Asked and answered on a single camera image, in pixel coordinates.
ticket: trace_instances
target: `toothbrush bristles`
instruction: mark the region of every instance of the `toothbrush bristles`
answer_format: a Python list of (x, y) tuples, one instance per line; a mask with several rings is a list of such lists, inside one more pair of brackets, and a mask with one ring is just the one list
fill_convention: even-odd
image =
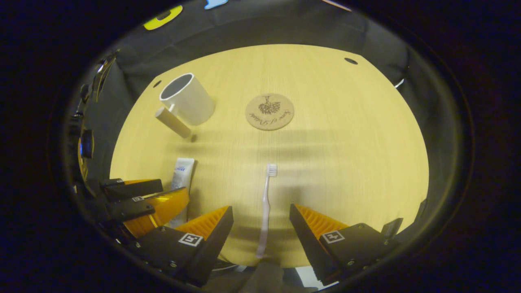
[(268, 164), (268, 176), (275, 177), (277, 175), (277, 164)]

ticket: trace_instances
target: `toothbrush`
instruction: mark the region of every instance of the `toothbrush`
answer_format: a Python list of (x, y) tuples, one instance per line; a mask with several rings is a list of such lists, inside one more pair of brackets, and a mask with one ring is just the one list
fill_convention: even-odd
[(266, 184), (264, 185), (264, 196), (262, 198), (262, 228), (260, 230), (259, 246), (257, 247), (256, 257), (261, 259), (266, 249), (266, 241), (268, 240), (268, 220), (269, 220), (269, 201), (268, 201), (268, 184), (269, 178), (277, 175), (277, 164), (268, 164), (266, 169)]

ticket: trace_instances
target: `white mug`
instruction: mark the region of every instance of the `white mug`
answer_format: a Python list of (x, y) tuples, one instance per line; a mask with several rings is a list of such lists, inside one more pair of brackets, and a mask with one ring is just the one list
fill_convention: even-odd
[(210, 99), (204, 87), (194, 74), (184, 74), (161, 91), (159, 100), (174, 115), (191, 125), (207, 121), (214, 113), (215, 103)]

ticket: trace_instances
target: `round coaster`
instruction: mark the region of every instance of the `round coaster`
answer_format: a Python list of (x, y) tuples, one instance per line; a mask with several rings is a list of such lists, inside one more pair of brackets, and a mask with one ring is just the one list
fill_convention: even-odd
[(276, 130), (286, 126), (295, 115), (293, 103), (280, 94), (262, 94), (246, 106), (246, 120), (261, 130)]

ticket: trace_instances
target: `round table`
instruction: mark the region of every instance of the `round table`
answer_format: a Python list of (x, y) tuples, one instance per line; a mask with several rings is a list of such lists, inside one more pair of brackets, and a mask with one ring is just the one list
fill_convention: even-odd
[[(183, 139), (154, 114), (163, 105), (161, 90), (187, 72), (216, 107)], [(292, 101), (287, 126), (262, 131), (246, 121), (246, 105), (264, 93)], [(219, 257), (241, 265), (258, 262), (267, 163), (278, 164), (278, 175), (270, 179), (266, 255), (282, 267), (309, 265), (289, 221), (291, 203), (376, 230), (402, 217), (403, 230), (428, 188), (423, 137), (399, 92), (363, 57), (318, 46), (243, 47), (157, 76), (125, 121), (110, 177), (160, 178), (167, 190), (178, 157), (196, 159), (189, 218), (233, 206), (234, 225)]]

